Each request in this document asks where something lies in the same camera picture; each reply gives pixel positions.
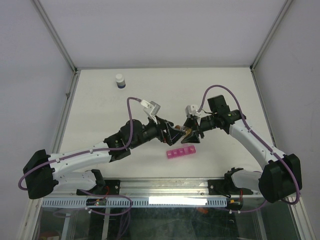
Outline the clear bottle yellow capsules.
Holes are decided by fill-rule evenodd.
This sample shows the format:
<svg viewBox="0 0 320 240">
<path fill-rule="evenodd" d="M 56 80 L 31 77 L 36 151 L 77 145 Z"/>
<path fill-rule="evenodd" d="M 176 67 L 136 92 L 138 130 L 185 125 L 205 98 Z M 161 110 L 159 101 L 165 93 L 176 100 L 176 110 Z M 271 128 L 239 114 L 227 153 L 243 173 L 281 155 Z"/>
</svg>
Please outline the clear bottle yellow capsules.
<svg viewBox="0 0 320 240">
<path fill-rule="evenodd" d="M 181 131 L 184 131 L 184 134 L 185 134 L 185 135 L 188 135 L 188 134 L 190 134 L 190 133 L 192 132 L 192 129 L 191 129 L 191 128 L 186 127 L 186 126 L 184 126 L 184 125 L 176 125 L 174 128 L 175 128 L 175 129 L 178 129 L 178 130 L 181 130 Z"/>
</svg>

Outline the pink weekly pill organizer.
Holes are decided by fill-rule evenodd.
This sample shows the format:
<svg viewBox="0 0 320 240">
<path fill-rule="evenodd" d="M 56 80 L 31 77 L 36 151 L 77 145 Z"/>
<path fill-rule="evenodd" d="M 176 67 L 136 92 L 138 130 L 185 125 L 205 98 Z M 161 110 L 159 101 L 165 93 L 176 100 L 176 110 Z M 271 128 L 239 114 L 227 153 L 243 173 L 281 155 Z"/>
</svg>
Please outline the pink weekly pill organizer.
<svg viewBox="0 0 320 240">
<path fill-rule="evenodd" d="M 168 160 L 193 155 L 197 152 L 195 145 L 183 144 L 179 147 L 169 149 L 166 151 L 166 157 Z"/>
</svg>

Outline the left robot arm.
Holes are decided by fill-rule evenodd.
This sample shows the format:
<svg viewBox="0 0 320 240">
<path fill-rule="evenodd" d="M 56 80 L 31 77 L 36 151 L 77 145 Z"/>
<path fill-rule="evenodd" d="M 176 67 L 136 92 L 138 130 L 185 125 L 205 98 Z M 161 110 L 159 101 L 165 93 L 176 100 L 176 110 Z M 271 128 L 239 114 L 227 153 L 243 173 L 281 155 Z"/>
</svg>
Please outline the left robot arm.
<svg viewBox="0 0 320 240">
<path fill-rule="evenodd" d="M 27 191 L 31 200 L 54 191 L 85 190 L 97 195 L 105 188 L 101 172 L 97 169 L 79 172 L 80 169 L 126 158 L 132 149 L 153 139 L 172 146 L 185 134 L 182 126 L 175 127 L 160 117 L 149 119 L 146 125 L 132 119 L 117 133 L 83 150 L 51 154 L 44 149 L 36 151 L 24 166 L 18 187 Z"/>
</svg>

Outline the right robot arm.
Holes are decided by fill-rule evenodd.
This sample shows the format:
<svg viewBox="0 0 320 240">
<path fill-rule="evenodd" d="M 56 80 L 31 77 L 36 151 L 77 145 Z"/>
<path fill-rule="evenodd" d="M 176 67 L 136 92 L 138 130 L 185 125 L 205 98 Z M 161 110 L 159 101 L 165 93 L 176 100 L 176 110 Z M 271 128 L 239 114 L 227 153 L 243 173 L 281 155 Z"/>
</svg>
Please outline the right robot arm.
<svg viewBox="0 0 320 240">
<path fill-rule="evenodd" d="M 230 110 L 223 95 L 208 99 L 210 113 L 202 117 L 197 105 L 185 108 L 186 136 L 182 143 L 199 143 L 206 131 L 220 129 L 232 136 L 254 157 L 261 171 L 233 167 L 224 174 L 223 184 L 216 190 L 227 197 L 240 189 L 257 191 L 270 203 L 300 195 L 302 174 L 300 159 L 269 145 L 246 122 L 240 110 Z"/>
</svg>

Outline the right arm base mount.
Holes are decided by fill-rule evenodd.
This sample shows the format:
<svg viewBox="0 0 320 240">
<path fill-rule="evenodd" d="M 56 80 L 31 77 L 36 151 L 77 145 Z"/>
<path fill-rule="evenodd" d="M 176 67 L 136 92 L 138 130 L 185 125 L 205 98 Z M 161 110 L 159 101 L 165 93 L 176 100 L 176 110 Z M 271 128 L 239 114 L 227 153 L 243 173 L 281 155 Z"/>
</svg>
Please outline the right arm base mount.
<svg viewBox="0 0 320 240">
<path fill-rule="evenodd" d="M 260 192 L 259 179 L 261 175 L 262 173 L 259 171 L 247 171 L 241 167 L 233 167 L 224 174 L 223 178 L 207 181 L 208 194 L 226 197 L 225 210 L 231 213 L 243 213 L 243 197 Z"/>
</svg>

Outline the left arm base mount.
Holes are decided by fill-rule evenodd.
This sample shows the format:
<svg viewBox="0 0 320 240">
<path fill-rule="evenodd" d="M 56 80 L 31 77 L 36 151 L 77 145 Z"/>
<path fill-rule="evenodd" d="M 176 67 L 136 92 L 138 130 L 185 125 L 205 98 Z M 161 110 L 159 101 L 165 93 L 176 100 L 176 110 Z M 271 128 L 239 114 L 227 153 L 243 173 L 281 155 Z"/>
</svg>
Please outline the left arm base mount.
<svg viewBox="0 0 320 240">
<path fill-rule="evenodd" d="M 89 195 L 82 190 L 85 190 L 94 195 L 119 195 L 120 194 L 120 183 L 119 179 L 104 179 L 102 173 L 98 169 L 92 169 L 85 171 L 86 174 L 93 175 L 94 185 L 92 187 L 78 187 L 76 194 L 78 196 Z"/>
</svg>

